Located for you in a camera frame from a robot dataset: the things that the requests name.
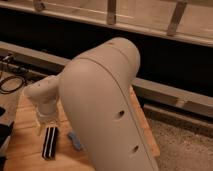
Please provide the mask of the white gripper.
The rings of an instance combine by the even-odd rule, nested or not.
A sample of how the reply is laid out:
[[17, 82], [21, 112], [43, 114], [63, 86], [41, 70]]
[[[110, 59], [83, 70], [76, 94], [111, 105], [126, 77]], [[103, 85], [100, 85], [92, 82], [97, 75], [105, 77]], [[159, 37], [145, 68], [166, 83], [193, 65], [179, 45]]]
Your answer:
[[36, 126], [41, 129], [50, 124], [57, 124], [59, 122], [59, 112], [57, 110], [50, 113], [41, 113], [36, 111]]

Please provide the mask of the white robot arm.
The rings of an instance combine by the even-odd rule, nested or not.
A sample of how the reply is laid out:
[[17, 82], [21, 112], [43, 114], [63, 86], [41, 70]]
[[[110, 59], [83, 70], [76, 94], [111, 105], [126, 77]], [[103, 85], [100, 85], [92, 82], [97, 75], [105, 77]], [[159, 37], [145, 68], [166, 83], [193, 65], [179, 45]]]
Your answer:
[[140, 53], [117, 37], [73, 58], [61, 73], [24, 89], [38, 121], [48, 124], [63, 106], [96, 171], [159, 171], [130, 98]]

